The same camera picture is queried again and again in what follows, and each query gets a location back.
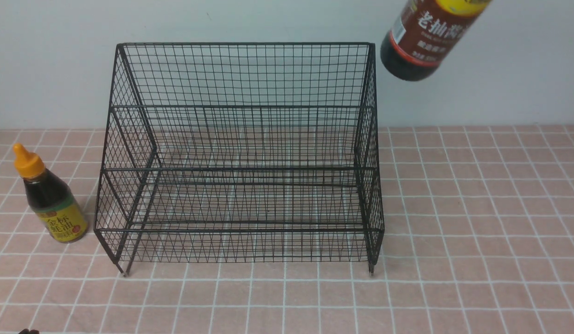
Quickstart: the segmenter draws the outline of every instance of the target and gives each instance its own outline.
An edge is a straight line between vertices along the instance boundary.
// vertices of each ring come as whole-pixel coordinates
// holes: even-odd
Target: metal wire shelf
[[[285,260],[367,260],[373,273],[375,53],[118,45],[94,231],[121,273],[134,261]]]

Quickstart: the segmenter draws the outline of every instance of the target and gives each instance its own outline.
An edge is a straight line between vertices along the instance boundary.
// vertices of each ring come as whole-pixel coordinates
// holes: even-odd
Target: bottle
[[[408,0],[380,48],[387,70],[417,82],[433,74],[491,0]]]
[[[87,232],[87,222],[69,186],[44,166],[37,154],[16,143],[14,165],[24,179],[32,211],[50,235],[61,243],[73,243]]]

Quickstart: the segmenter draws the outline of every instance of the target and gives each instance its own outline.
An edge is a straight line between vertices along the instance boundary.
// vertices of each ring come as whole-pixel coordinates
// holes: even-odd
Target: wire grid panel
[[[384,233],[371,44],[117,47],[113,262],[365,260]]]

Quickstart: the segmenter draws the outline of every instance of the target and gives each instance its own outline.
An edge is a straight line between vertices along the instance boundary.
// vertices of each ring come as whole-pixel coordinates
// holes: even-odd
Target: orange bottle cap
[[[13,145],[14,165],[22,178],[33,178],[46,170],[46,166],[37,154],[30,153],[19,142]]]

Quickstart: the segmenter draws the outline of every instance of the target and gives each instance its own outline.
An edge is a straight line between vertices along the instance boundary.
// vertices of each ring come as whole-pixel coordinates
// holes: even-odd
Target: black wire rack
[[[118,45],[94,231],[124,275],[134,261],[373,273],[375,45]]]

